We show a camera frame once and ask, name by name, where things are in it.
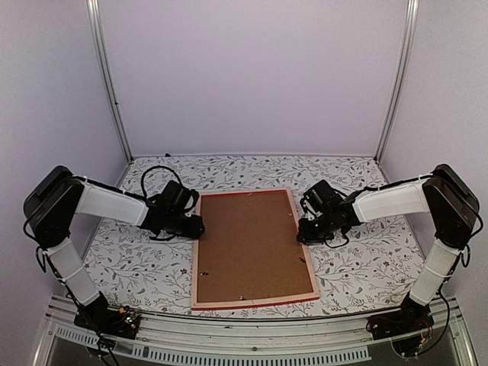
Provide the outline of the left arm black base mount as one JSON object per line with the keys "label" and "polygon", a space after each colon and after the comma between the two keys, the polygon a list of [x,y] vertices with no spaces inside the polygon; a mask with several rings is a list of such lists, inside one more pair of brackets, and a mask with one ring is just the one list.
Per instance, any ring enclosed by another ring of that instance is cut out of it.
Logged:
{"label": "left arm black base mount", "polygon": [[80,328],[135,339],[140,327],[140,311],[129,306],[112,309],[102,292],[89,305],[79,305],[74,324]]}

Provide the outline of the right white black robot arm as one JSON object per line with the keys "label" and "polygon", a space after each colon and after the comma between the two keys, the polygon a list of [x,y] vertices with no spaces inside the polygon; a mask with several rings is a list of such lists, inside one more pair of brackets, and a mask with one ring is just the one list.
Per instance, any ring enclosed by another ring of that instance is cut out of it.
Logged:
{"label": "right white black robot arm", "polygon": [[440,287],[451,277],[469,241],[483,229],[480,202],[448,164],[430,173],[348,195],[321,180],[303,194],[306,216],[298,221],[297,241],[326,244],[336,233],[347,236],[361,224],[410,214],[428,214],[434,240],[414,285],[394,317],[400,332],[411,332],[424,318]]}

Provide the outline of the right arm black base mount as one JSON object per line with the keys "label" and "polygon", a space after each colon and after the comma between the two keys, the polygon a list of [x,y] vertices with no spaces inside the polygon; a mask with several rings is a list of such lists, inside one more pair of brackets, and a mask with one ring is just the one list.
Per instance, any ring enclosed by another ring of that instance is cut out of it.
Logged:
{"label": "right arm black base mount", "polygon": [[366,330],[372,334],[374,340],[377,340],[427,329],[433,325],[434,320],[429,305],[417,303],[408,293],[398,310],[384,315],[370,316],[366,323]]}

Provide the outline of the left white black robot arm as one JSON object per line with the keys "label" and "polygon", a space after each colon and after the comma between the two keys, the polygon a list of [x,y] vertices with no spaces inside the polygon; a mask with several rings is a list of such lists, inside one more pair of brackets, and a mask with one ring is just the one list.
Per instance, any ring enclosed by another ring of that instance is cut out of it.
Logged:
{"label": "left white black robot arm", "polygon": [[133,193],[58,165],[24,199],[24,235],[43,253],[41,266],[52,268],[73,300],[85,308],[85,320],[98,331],[113,325],[113,314],[105,308],[107,301],[72,241],[72,225],[112,220],[149,232],[155,242],[200,239],[204,220],[193,212],[199,193],[185,187],[174,169],[165,170],[173,178],[159,193],[149,194],[145,178],[140,179],[140,192]]}

